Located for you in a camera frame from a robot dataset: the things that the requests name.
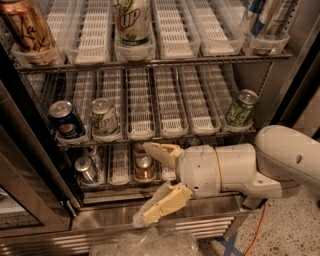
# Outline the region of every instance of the silver can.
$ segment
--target silver can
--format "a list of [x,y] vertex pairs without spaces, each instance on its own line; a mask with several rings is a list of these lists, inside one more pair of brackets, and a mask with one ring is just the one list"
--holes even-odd
[[93,184],[98,182],[98,172],[91,161],[87,156],[82,156],[78,158],[74,164],[74,168],[81,173],[84,184]]
[[258,100],[258,95],[251,90],[239,91],[225,116],[227,125],[233,127],[247,126],[255,114]]
[[118,40],[123,46],[140,46],[150,40],[150,0],[114,0]]
[[90,147],[85,147],[83,149],[83,155],[90,157],[92,162],[96,165],[98,171],[102,171],[103,169],[103,162],[102,162],[102,157],[100,154],[100,149],[98,146],[90,146]]
[[116,110],[110,100],[98,98],[91,103],[93,126],[98,135],[112,135],[119,132]]

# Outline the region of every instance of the glass door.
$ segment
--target glass door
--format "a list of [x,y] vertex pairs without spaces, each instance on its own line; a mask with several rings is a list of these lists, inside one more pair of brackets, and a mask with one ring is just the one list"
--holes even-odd
[[0,125],[0,237],[68,230],[71,217]]

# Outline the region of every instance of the label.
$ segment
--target label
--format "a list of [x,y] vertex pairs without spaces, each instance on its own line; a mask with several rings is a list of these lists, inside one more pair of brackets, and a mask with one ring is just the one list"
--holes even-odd
[[98,134],[110,135],[118,131],[118,121],[114,107],[103,114],[93,113],[93,124]]
[[25,1],[0,4],[0,15],[23,52],[42,52],[55,47],[55,41],[39,5]]
[[114,17],[119,42],[140,46],[150,40],[150,0],[115,0]]
[[255,105],[248,106],[239,99],[235,99],[226,114],[227,124],[234,127],[246,126],[252,119],[255,108]]

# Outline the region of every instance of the green can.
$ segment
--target green can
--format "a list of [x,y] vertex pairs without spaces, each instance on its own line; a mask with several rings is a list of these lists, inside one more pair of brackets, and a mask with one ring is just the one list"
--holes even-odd
[[247,126],[255,114],[258,100],[258,95],[251,90],[239,91],[225,116],[227,125],[233,127]]

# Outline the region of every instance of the pepsi can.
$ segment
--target pepsi can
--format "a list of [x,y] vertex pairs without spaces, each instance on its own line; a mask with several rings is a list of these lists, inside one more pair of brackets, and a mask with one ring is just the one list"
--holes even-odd
[[49,119],[64,139],[85,135],[84,125],[75,107],[65,100],[57,101],[49,108]]

